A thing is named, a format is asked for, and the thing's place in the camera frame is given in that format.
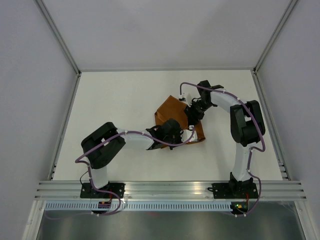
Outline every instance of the white floor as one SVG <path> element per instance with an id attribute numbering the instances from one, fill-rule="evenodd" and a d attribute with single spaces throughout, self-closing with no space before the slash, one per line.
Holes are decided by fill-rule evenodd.
<path id="1" fill-rule="evenodd" d="M 54 180 L 79 180 L 86 171 L 75 159 L 83 154 L 81 141 L 106 122 L 118 128 L 143 130 L 155 125 L 154 113 L 169 95 L 178 97 L 181 82 L 209 80 L 243 100 L 259 100 L 249 70 L 84 72 L 54 174 Z M 198 97 L 195 87 L 183 92 Z M 235 162 L 230 116 L 211 107 L 202 120 L 204 142 L 169 150 L 121 150 L 108 165 L 113 181 L 229 180 Z M 262 180 L 282 180 L 268 129 L 266 151 L 254 152 L 252 172 Z"/>

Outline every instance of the wire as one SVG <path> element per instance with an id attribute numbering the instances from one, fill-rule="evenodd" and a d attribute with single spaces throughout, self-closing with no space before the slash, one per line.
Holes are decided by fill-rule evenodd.
<path id="1" fill-rule="evenodd" d="M 88 173 L 88 171 L 86 171 L 86 172 L 85 172 L 84 174 L 82 174 L 82 176 L 80 177 L 80 183 L 81 183 L 81 186 L 82 186 L 83 189 L 86 189 L 86 188 L 85 188 L 84 184 L 82 183 L 81 179 L 82 179 L 82 177 L 83 177 L 86 173 Z"/>
<path id="2" fill-rule="evenodd" d="M 249 114 L 249 116 L 251 117 L 251 120 L 252 120 L 252 122 L 253 122 L 253 124 L 254 124 L 257 132 L 258 132 L 259 138 L 260 138 L 260 140 L 261 140 L 262 148 L 258 148 L 258 147 L 256 147 L 256 146 L 251 147 L 251 148 L 250 148 L 249 157 L 248 157 L 248 163 L 247 163 L 247 171 L 248 171 L 248 174 L 249 174 L 251 177 L 257 179 L 258 182 L 259 182 L 259 193 L 258 193 L 258 197 L 257 197 L 257 199 L 256 199 L 253 207 L 245 213 L 246 215 L 248 215 L 248 214 L 251 213 L 251 212 L 255 209 L 255 207 L 257 206 L 257 204 L 258 204 L 258 202 L 259 202 L 259 200 L 260 200 L 260 197 L 261 197 L 261 190 L 262 190 L 261 179 L 260 179 L 259 177 L 255 176 L 255 175 L 253 175 L 253 174 L 251 173 L 251 171 L 250 171 L 250 164 L 251 164 L 252 151 L 253 151 L 253 149 L 258 150 L 259 152 L 264 152 L 264 151 L 266 150 L 265 140 L 264 140 L 264 137 L 263 137 L 263 135 L 262 135 L 262 132 L 261 132 L 261 130 L 260 130 L 260 128 L 259 128 L 259 125 L 258 125 L 258 123 L 257 123 L 254 115 L 250 112 L 250 110 L 249 110 L 248 107 L 245 105 L 245 103 L 244 103 L 243 101 L 241 101 L 236 95 L 234 95 L 234 94 L 232 94 L 232 93 L 230 93 L 230 92 L 227 92 L 227 91 L 225 91 L 225 90 L 221 91 L 221 90 L 211 89 L 211 88 L 207 88 L 207 87 L 203 87 L 203 86 L 198 86 L 198 85 L 195 85 L 195 84 L 189 83 L 189 82 L 182 82 L 182 83 L 180 84 L 180 95 L 182 95 L 182 86 L 183 86 L 184 84 L 185 84 L 185 85 L 190 85 L 190 86 L 196 87 L 196 88 L 198 88 L 198 89 L 204 89 L 204 90 L 207 90 L 207 91 L 210 91 L 210 92 L 216 92 L 216 93 L 221 93 L 221 94 L 229 95 L 229 96 L 233 97 L 234 99 L 236 99 L 236 100 L 243 106 L 244 110 L 245 110 L 245 111 Z M 245 214 L 239 214 L 239 215 L 237 215 L 237 217 L 244 217 Z"/>

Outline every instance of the white wall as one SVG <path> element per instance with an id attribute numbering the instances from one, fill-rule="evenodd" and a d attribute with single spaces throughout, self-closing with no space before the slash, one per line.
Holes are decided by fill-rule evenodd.
<path id="1" fill-rule="evenodd" d="M 0 7 L 0 239 L 18 240 L 76 75 L 32 0 Z"/>
<path id="2" fill-rule="evenodd" d="M 44 0 L 81 70 L 254 67 L 290 0 Z"/>
<path id="3" fill-rule="evenodd" d="M 294 179 L 320 226 L 320 1 L 299 1 L 259 76 Z"/>

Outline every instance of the purple cable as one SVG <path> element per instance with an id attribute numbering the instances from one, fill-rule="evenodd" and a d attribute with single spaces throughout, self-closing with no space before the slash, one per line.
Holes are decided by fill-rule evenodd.
<path id="1" fill-rule="evenodd" d="M 249 114 L 249 116 L 251 117 L 251 120 L 252 120 L 252 122 L 253 122 L 253 124 L 254 124 L 257 132 L 258 132 L 259 138 L 260 138 L 260 140 L 261 140 L 262 149 L 260 149 L 260 148 L 258 148 L 258 147 L 256 147 L 256 146 L 253 146 L 253 147 L 250 148 L 250 153 L 249 153 L 249 157 L 248 157 L 248 164 L 247 164 L 247 170 L 248 170 L 248 174 L 249 174 L 251 177 L 253 177 L 253 178 L 255 178 L 255 179 L 258 180 L 258 182 L 259 182 L 259 194 L 258 194 L 258 198 L 256 199 L 253 207 L 246 213 L 246 215 L 247 215 L 247 214 L 251 213 L 252 210 L 255 209 L 255 207 L 257 206 L 257 204 L 258 204 L 258 202 L 259 202 L 259 200 L 260 200 L 260 197 L 261 197 L 261 190 L 262 190 L 261 179 L 260 179 L 259 177 L 255 176 L 255 175 L 253 175 L 253 174 L 250 172 L 250 164 L 251 164 L 251 158 L 252 158 L 252 150 L 253 150 L 253 149 L 256 149 L 256 150 L 258 150 L 258 151 L 260 151 L 260 152 L 264 152 L 264 151 L 266 150 L 265 140 L 264 140 L 264 138 L 263 138 L 263 136 L 262 136 L 261 130 L 260 130 L 260 128 L 259 128 L 259 125 L 258 125 L 258 123 L 257 123 L 254 115 L 250 112 L 250 110 L 247 108 L 247 106 L 244 104 L 244 102 L 241 101 L 236 95 L 234 95 L 234 94 L 232 94 L 232 93 L 230 93 L 230 92 L 227 92 L 227 91 L 215 90 L 215 89 L 211 89 L 211 88 L 207 88 L 207 87 L 203 87 L 203 86 L 198 86 L 198 85 L 195 85 L 195 84 L 189 83 L 189 82 L 182 82 L 182 83 L 180 84 L 180 95 L 182 95 L 182 86 L 183 86 L 184 84 L 190 85 L 190 86 L 193 86 L 193 87 L 196 87 L 196 88 L 198 88 L 198 89 L 204 89 L 204 90 L 207 90 L 207 91 L 210 91 L 210 92 L 227 94 L 227 95 L 233 97 L 234 99 L 236 99 L 236 100 L 243 106 L 243 108 L 245 109 L 245 111 L 246 111 L 246 112 Z M 244 214 L 239 214 L 239 215 L 237 215 L 237 217 L 243 217 L 243 216 L 244 216 Z"/>

